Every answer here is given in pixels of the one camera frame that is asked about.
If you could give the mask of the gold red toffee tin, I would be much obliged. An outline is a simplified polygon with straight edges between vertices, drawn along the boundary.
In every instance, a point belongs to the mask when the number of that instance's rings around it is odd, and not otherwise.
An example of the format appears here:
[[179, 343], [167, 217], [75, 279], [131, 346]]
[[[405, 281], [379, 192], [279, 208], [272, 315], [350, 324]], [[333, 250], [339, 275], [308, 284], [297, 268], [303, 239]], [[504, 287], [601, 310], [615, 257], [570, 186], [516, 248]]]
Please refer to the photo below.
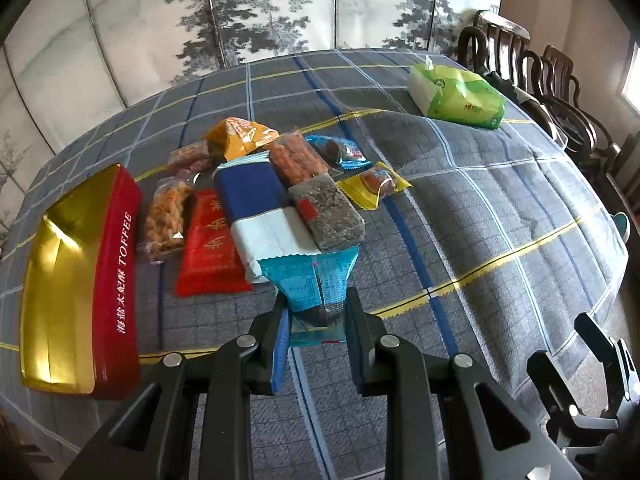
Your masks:
[[41, 392], [122, 400], [140, 380], [134, 314], [141, 191], [119, 164], [43, 214], [26, 266], [22, 383]]

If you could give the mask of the red snack packet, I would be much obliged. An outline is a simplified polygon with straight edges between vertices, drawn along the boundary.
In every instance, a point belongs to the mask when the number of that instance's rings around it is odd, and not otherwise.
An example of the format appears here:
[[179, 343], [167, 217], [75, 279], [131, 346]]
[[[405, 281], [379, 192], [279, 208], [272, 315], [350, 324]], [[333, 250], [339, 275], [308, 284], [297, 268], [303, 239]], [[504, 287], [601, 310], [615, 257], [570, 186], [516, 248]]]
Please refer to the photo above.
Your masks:
[[176, 295], [186, 298], [252, 290], [217, 192], [196, 191]]

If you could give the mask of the teal blue snack packet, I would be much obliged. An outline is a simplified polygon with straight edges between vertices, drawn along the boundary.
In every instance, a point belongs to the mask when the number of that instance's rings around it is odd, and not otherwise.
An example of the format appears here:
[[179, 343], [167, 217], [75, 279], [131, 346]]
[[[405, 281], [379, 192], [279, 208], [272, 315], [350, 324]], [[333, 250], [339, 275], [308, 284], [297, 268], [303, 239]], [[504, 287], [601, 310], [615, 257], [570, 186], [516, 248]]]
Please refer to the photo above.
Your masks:
[[292, 313], [291, 346], [343, 341], [348, 281], [359, 247], [259, 261], [262, 276], [282, 292]]

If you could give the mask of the clear bag fried twists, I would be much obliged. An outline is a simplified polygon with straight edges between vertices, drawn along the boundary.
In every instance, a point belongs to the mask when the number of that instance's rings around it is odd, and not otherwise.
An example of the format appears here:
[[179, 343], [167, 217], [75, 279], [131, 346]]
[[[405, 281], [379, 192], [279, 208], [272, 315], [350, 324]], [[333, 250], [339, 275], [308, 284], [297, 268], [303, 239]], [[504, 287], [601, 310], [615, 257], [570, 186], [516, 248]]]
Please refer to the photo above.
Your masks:
[[162, 261], [186, 244], [186, 202], [193, 194], [192, 178], [160, 180], [143, 225], [143, 249], [151, 261]]

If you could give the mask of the grey sesame snack bar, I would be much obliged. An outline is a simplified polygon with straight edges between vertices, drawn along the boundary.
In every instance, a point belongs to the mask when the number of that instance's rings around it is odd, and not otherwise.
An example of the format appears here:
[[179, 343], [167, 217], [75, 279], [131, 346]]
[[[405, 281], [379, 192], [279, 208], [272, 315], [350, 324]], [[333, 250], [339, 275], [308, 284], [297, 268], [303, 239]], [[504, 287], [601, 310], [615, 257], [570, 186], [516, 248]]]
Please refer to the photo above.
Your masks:
[[338, 252], [364, 240], [366, 222], [328, 174], [293, 185], [288, 194], [322, 252]]

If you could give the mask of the blue white snack package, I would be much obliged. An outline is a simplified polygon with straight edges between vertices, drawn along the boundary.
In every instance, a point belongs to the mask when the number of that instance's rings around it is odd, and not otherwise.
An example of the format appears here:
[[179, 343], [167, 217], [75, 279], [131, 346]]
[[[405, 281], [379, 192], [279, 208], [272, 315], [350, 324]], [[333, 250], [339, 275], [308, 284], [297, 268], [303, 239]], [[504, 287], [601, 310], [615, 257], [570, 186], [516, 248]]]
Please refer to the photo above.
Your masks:
[[267, 281], [259, 264], [262, 259], [318, 254], [266, 153], [224, 162], [214, 171], [213, 181], [250, 284]]

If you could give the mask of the yellow pastry snack packet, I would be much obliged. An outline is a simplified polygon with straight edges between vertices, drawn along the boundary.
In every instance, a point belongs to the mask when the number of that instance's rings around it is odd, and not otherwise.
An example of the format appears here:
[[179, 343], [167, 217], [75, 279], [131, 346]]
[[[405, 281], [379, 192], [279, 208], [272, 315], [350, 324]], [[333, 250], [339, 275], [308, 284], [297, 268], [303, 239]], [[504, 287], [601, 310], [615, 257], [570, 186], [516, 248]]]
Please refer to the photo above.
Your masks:
[[393, 168], [377, 162], [371, 168], [337, 182], [337, 187], [358, 207], [375, 210], [382, 200], [411, 188]]

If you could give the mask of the brown candy block packet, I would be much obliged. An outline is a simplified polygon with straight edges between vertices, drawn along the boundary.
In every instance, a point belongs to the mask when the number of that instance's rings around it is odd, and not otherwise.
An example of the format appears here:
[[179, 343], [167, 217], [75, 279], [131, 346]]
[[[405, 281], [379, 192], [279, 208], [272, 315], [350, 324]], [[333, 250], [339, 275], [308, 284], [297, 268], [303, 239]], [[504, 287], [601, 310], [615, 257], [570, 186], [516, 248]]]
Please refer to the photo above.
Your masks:
[[210, 168], [212, 163], [213, 159], [209, 154], [207, 141], [199, 140], [172, 151], [168, 158], [167, 168], [172, 174], [178, 176], [178, 174], [185, 172], [196, 174], [204, 171]]

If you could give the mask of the blue cookie packet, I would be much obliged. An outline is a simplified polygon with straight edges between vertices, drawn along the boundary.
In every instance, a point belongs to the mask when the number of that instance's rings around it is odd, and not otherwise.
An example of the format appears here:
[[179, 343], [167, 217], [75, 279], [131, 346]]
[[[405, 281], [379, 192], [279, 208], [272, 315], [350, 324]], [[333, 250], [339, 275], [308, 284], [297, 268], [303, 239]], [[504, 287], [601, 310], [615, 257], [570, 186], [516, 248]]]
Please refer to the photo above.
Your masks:
[[333, 168], [342, 171], [365, 170], [372, 162], [351, 140], [333, 136], [306, 136], [308, 144]]

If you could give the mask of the reddish nut brittle packet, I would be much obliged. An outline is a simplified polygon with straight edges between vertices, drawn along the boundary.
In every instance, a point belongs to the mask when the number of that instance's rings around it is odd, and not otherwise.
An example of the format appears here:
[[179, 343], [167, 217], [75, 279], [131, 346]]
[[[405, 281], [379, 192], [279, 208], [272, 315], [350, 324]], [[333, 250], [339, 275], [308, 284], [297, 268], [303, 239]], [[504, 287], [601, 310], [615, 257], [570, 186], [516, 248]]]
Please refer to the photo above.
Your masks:
[[329, 173], [329, 166], [299, 131], [293, 131], [268, 145], [269, 160], [283, 184], [293, 185]]

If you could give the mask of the orange snack bag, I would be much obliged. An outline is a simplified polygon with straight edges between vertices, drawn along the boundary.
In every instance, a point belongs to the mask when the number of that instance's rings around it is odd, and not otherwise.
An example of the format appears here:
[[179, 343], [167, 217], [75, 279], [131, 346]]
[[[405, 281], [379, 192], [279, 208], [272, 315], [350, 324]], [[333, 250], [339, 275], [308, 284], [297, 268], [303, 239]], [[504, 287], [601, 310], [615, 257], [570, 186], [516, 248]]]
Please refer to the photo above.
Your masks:
[[204, 136], [209, 151], [226, 162], [246, 156], [270, 144], [280, 136], [276, 129], [239, 117], [228, 117], [214, 125]]

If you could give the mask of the green tissue pack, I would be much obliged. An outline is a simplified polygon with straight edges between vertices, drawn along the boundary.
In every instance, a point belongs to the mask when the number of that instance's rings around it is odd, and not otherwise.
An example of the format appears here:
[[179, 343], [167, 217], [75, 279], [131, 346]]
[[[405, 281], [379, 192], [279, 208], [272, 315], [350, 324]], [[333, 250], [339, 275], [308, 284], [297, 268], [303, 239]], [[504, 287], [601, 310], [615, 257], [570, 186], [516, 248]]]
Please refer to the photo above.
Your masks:
[[497, 129], [506, 98], [480, 75], [435, 64], [427, 56], [411, 66], [408, 92], [423, 116], [485, 129]]

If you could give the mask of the dark wooden chair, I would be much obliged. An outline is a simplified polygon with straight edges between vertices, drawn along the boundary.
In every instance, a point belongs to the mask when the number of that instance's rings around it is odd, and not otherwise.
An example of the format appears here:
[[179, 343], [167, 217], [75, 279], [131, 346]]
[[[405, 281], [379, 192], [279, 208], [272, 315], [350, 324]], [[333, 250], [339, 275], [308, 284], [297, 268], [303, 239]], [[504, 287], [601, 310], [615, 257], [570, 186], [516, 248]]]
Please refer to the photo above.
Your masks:
[[542, 55], [525, 50], [518, 62], [527, 88], [549, 114], [551, 125], [566, 137], [570, 158], [577, 165], [589, 165], [594, 159], [603, 167], [612, 166], [620, 146], [602, 122], [579, 104], [582, 87], [574, 75], [573, 60], [549, 44]]
[[494, 12], [479, 10], [460, 32], [458, 63], [483, 77], [565, 148], [567, 137], [544, 105], [541, 58], [529, 44], [525, 27]]

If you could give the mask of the painted folding screen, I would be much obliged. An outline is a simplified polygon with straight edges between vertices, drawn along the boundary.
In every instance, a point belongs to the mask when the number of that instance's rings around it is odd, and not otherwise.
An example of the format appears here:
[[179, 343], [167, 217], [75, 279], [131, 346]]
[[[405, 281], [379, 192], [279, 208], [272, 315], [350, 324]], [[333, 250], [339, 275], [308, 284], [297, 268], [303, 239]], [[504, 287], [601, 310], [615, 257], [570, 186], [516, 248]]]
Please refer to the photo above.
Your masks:
[[54, 155], [221, 68], [329, 48], [450, 52], [500, 0], [14, 0], [1, 18], [1, 225]]

